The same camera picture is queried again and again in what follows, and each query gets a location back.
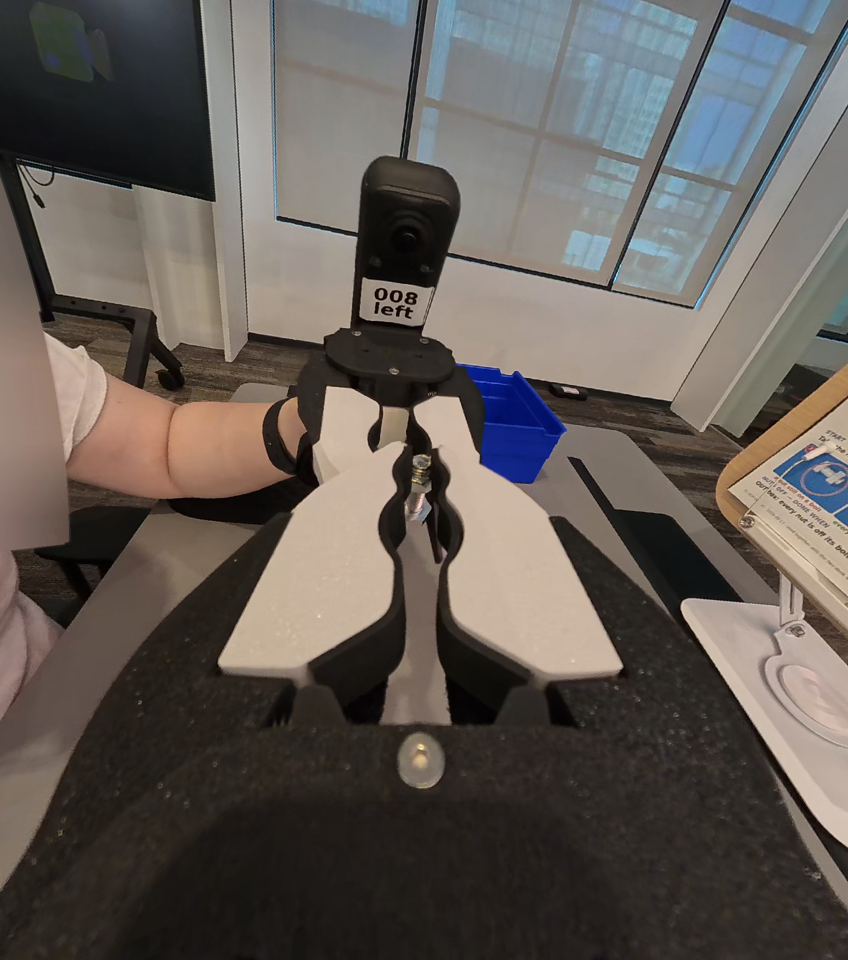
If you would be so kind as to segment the black office chair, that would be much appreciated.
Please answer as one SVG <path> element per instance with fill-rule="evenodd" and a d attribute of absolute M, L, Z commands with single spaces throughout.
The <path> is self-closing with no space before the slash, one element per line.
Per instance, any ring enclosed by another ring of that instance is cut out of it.
<path fill-rule="evenodd" d="M 82 568 L 95 567 L 101 579 L 127 548 L 151 508 L 93 506 L 70 513 L 70 538 L 63 544 L 35 550 L 36 557 L 62 570 L 80 602 L 93 593 Z"/>

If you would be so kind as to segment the black wall monitor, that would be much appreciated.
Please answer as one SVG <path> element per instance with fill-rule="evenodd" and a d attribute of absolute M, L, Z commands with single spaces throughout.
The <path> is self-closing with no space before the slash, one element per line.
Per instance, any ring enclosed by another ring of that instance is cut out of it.
<path fill-rule="evenodd" d="M 0 1 L 0 153 L 214 200 L 200 2 Z"/>

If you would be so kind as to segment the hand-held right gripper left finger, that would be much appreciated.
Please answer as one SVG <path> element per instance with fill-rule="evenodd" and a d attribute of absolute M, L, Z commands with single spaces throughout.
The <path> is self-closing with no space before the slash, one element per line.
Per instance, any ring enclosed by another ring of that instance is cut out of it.
<path fill-rule="evenodd" d="M 394 441 L 278 518 L 221 672 L 325 686 L 342 706 L 385 682 L 405 649 L 405 498 L 406 445 Z"/>

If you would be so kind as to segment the blue plastic bin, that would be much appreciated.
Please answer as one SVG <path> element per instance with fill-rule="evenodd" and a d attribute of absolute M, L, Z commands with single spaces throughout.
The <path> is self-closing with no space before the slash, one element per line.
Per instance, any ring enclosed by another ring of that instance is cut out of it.
<path fill-rule="evenodd" d="M 564 424 L 519 371 L 460 366 L 483 400 L 480 462 L 512 483 L 534 483 L 566 432 Z"/>

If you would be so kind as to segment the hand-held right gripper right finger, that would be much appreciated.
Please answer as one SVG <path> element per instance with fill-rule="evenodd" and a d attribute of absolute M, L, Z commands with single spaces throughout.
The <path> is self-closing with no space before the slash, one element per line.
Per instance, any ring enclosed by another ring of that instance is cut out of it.
<path fill-rule="evenodd" d="M 439 535 L 437 649 L 448 681 L 487 707 L 511 689 L 613 678 L 623 663 L 557 525 L 525 490 L 443 443 L 434 451 Z"/>

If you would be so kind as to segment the white book stand base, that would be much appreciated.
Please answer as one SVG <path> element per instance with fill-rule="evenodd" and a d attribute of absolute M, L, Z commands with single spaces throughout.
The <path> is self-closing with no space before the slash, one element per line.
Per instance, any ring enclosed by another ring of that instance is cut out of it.
<path fill-rule="evenodd" d="M 802 617 L 686 588 L 680 614 L 814 819 L 848 847 L 848 664 Z"/>

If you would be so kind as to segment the black rolling monitor stand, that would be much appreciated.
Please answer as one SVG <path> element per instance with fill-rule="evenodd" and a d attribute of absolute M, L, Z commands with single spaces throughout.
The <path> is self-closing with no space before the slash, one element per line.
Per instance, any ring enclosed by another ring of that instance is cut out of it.
<path fill-rule="evenodd" d="M 161 365 L 157 370 L 160 385 L 172 392 L 182 389 L 186 381 L 181 362 L 160 340 L 153 310 L 103 302 L 98 298 L 89 299 L 57 293 L 39 241 L 31 207 L 26 199 L 18 165 L 10 155 L 2 152 L 0 152 L 0 179 L 20 234 L 42 323 L 50 323 L 60 314 L 120 325 L 130 334 L 130 345 L 122 379 L 138 388 L 143 388 L 149 362 L 154 358 Z"/>

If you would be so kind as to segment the instruction sheet on wooden stand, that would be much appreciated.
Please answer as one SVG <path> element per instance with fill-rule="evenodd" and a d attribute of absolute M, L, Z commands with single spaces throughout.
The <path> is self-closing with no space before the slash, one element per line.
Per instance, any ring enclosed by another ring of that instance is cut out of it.
<path fill-rule="evenodd" d="M 759 521 L 753 528 L 746 528 L 742 518 L 753 509 L 731 492 L 736 483 L 755 470 L 764 468 L 780 451 L 808 435 L 826 416 L 847 404 L 848 362 L 724 468 L 718 478 L 716 500 L 722 515 L 742 531 L 790 586 L 809 599 L 848 639 L 848 595 L 826 582 L 824 575 L 814 571 L 807 560 L 786 546 L 779 535 L 772 533 L 766 522 Z"/>

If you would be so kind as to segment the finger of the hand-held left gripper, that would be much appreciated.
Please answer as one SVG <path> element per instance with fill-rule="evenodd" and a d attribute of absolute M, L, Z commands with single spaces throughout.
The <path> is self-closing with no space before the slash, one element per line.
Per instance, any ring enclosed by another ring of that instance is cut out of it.
<path fill-rule="evenodd" d="M 483 548 L 483 465 L 461 402 L 435 396 L 417 404 L 413 419 L 430 443 L 430 485 L 438 518 L 457 535 L 456 565 L 478 565 Z"/>
<path fill-rule="evenodd" d="M 364 462 L 371 453 L 407 439 L 409 411 L 381 406 L 358 390 L 327 387 L 319 439 L 314 444 L 314 474 L 323 485 Z"/>

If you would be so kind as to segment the flanged steel bolt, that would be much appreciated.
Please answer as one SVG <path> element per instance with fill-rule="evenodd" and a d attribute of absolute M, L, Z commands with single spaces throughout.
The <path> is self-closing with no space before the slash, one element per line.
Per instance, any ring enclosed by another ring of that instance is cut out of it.
<path fill-rule="evenodd" d="M 431 456 L 428 454 L 416 454 L 412 459 L 418 456 L 425 456 L 430 459 L 430 464 L 432 464 Z M 413 486 L 410 483 L 409 494 L 405 501 L 405 521 L 410 524 L 413 522 L 425 522 L 428 515 L 432 509 L 431 506 L 431 495 L 432 490 L 432 480 L 430 480 L 430 488 L 422 489 L 417 486 Z"/>

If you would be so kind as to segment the black wristband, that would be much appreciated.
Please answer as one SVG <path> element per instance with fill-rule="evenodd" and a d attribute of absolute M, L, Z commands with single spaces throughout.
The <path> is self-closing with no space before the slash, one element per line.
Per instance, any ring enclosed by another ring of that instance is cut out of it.
<path fill-rule="evenodd" d="M 279 429 L 279 415 L 290 398 L 271 404 L 262 420 L 262 442 L 268 461 L 282 474 L 296 475 L 298 458 L 288 450 Z"/>

